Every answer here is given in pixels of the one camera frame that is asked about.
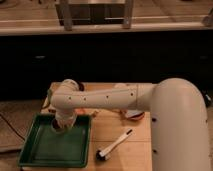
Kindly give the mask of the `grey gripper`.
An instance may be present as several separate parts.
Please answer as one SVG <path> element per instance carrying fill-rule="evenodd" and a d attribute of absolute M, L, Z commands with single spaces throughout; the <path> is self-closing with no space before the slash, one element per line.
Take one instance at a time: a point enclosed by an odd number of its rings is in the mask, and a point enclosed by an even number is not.
<path fill-rule="evenodd" d="M 57 124 L 60 127 L 60 130 L 54 130 L 53 127 L 52 129 L 57 133 L 63 133 L 63 132 L 69 131 L 73 127 L 75 120 L 73 118 L 66 119 L 66 120 L 53 119 L 52 122 L 57 122 Z"/>

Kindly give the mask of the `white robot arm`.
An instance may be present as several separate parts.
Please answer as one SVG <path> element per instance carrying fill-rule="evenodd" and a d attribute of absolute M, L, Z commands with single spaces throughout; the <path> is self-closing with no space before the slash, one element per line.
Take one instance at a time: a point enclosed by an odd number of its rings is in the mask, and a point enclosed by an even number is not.
<path fill-rule="evenodd" d="M 148 112 L 153 171 L 212 171 L 205 102 L 199 89 L 185 79 L 89 91 L 81 91 L 75 81 L 66 79 L 54 91 L 51 105 L 62 121 L 76 108 Z"/>

